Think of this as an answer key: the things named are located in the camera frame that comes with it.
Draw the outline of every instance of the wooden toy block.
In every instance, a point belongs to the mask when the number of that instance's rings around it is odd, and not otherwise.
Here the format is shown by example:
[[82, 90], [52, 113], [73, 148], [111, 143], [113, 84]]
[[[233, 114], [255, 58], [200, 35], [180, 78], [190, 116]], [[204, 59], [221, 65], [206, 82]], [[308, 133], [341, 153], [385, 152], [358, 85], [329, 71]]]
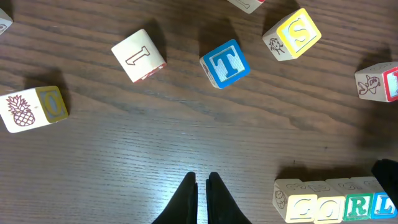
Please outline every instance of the wooden toy block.
[[364, 100], [398, 99], [398, 62], [379, 63], [355, 73], [358, 95]]
[[250, 14], [254, 12], [266, 0], [228, 0], [236, 7], [242, 9], [244, 12]]
[[301, 56], [319, 39], [321, 33], [305, 9], [286, 16], [262, 36], [278, 61]]
[[370, 219], [373, 194], [364, 185], [349, 178], [328, 179], [326, 183], [346, 197], [344, 221]]
[[0, 35], [8, 29], [13, 23], [11, 17], [7, 15], [2, 9], [0, 9]]
[[317, 195], [298, 179], [275, 180], [272, 204], [287, 223], [314, 221]]
[[250, 73], [236, 40], [230, 40], [200, 59], [200, 65], [215, 88], [223, 89]]
[[351, 179], [363, 184], [373, 193], [372, 219], [388, 219], [397, 216], [398, 212], [395, 205], [375, 177], [353, 177]]
[[0, 114], [10, 133], [18, 133], [68, 117], [56, 86], [31, 88], [0, 96]]
[[325, 181], [304, 182], [318, 197], [314, 223], [341, 223], [346, 198]]
[[166, 66], [165, 60], [144, 29], [114, 46], [112, 52], [133, 83]]

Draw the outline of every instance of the blue letter l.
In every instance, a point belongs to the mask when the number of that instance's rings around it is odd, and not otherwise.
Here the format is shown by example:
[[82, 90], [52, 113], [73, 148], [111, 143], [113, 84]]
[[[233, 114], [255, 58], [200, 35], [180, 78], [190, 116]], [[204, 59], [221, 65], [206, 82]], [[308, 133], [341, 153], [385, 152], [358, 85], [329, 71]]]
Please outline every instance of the blue letter l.
[[379, 211], [380, 214], [390, 214], [392, 212], [391, 206], [386, 209], [386, 202], [387, 202], [387, 199], [389, 199], [389, 198], [390, 197], [388, 197], [387, 195], [381, 196], [381, 206], [380, 206], [380, 211]]

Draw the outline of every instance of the fish picture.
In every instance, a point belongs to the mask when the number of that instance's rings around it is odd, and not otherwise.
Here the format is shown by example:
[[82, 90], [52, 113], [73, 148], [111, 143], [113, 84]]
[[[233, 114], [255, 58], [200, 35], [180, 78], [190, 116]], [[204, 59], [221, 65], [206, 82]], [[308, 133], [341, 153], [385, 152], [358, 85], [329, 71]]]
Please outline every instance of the fish picture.
[[381, 86], [380, 79], [378, 77], [370, 77], [366, 75], [367, 83], [358, 82], [358, 86], [361, 88], [359, 90], [360, 95], [365, 95], [367, 92], [371, 92], [373, 95], [376, 94], [377, 87]]

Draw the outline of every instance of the pineapple picture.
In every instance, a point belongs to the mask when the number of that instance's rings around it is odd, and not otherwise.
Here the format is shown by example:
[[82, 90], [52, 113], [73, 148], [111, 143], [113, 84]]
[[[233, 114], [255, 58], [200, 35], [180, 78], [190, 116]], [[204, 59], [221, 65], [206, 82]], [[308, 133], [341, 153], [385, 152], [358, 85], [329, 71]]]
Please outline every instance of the pineapple picture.
[[30, 105], [27, 104], [22, 96], [16, 95], [15, 97], [9, 96], [6, 99], [10, 112], [14, 116], [14, 122], [21, 127], [26, 127], [35, 123], [35, 116], [29, 109]]

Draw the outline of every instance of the wood grain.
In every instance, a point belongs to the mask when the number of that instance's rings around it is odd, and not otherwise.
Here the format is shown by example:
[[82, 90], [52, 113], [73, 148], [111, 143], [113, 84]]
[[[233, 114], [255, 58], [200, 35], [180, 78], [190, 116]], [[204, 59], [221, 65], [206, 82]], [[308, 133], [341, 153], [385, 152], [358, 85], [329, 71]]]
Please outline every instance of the wood grain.
[[[360, 100], [354, 81], [360, 68], [398, 59], [395, 0], [267, 0], [252, 14], [225, 0], [0, 7], [15, 22], [0, 36], [0, 94], [57, 85], [71, 114], [19, 134], [0, 126], [0, 223], [151, 223], [188, 171], [198, 223], [212, 171], [253, 223], [283, 223], [276, 177], [367, 175], [376, 159], [398, 160], [398, 104]], [[323, 37], [277, 62], [261, 35], [299, 7]], [[133, 84], [111, 47], [141, 28], [168, 65]], [[252, 72], [217, 90], [199, 58], [229, 39]]]

